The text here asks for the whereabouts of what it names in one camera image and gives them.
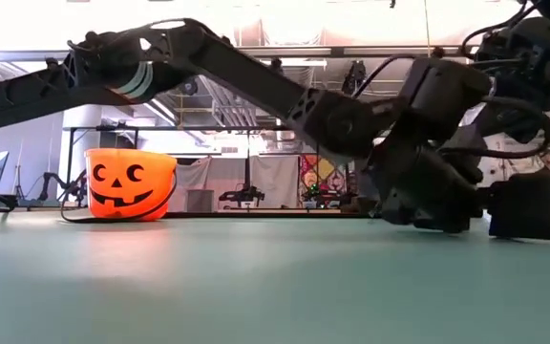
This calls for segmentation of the colourful patchwork quilt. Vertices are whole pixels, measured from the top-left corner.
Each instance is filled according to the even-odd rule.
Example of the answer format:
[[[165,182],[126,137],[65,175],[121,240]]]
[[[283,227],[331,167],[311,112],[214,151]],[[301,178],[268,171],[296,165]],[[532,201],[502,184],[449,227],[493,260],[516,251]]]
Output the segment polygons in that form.
[[[307,193],[312,186],[344,194],[348,191],[347,166],[334,165],[317,154],[302,154],[299,156],[299,198]]]

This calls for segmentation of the white hanging sheet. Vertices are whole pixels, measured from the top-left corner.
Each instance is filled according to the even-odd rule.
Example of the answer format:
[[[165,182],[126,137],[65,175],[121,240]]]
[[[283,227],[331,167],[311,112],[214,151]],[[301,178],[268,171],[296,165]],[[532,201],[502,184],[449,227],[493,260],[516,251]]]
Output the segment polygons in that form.
[[[214,211],[219,209],[219,196],[244,182],[244,159],[202,158],[177,168],[177,187],[169,201],[169,212],[186,211],[186,192],[189,189],[214,191]]]
[[[251,183],[264,193],[261,208],[293,208],[298,202],[298,156],[252,156]]]

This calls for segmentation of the orange pumpkin bucket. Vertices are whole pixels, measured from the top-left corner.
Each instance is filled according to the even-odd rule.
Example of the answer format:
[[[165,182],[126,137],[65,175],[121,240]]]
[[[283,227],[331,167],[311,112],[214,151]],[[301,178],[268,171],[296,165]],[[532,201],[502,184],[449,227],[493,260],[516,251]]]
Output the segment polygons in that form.
[[[61,217],[76,224],[151,222],[167,212],[177,188],[176,158],[127,148],[85,152],[88,209],[85,218]]]

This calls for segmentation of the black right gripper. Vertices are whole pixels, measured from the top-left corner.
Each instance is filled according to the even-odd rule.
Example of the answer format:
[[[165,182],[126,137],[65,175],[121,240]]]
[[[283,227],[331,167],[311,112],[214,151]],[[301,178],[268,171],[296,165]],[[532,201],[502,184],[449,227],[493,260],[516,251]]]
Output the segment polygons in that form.
[[[550,111],[550,19],[530,17],[484,36],[475,53],[497,80],[496,94]]]

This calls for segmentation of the grey overhead frame beam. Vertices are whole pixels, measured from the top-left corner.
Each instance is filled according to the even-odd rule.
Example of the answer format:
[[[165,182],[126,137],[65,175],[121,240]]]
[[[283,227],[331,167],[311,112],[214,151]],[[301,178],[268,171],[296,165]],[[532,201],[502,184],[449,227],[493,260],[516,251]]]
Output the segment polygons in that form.
[[[427,54],[423,46],[294,46],[240,47],[245,54],[259,57],[352,58],[387,57],[392,54]],[[62,60],[67,51],[0,51],[0,61],[38,61],[47,57]]]

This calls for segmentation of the grey waste bin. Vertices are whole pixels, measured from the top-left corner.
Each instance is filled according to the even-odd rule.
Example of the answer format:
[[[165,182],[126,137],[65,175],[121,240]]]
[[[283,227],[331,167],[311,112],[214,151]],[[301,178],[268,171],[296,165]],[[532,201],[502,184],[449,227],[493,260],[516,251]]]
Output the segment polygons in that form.
[[[186,211],[190,213],[211,213],[214,211],[214,191],[211,189],[189,189],[186,192]]]

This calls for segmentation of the white ceiling light fixture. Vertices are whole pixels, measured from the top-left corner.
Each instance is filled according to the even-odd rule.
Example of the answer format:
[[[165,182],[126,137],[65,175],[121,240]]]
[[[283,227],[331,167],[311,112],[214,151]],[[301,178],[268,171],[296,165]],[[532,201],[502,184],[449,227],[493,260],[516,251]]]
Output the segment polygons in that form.
[[[261,63],[265,65],[270,65],[272,60],[261,59]],[[328,63],[325,60],[281,60],[282,67],[327,67]]]

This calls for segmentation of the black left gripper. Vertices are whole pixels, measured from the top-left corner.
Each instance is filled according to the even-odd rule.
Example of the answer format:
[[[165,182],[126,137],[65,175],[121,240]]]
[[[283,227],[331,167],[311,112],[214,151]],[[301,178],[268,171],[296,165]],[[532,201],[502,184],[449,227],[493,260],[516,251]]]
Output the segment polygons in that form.
[[[490,78],[468,65],[445,59],[415,60],[399,93],[404,100],[400,117],[374,149],[374,182],[381,196],[395,190],[411,206],[383,204],[384,221],[450,234],[470,229],[469,217],[477,209],[474,185],[429,141],[448,140],[465,112],[490,89]],[[432,218],[414,219],[415,207]]]

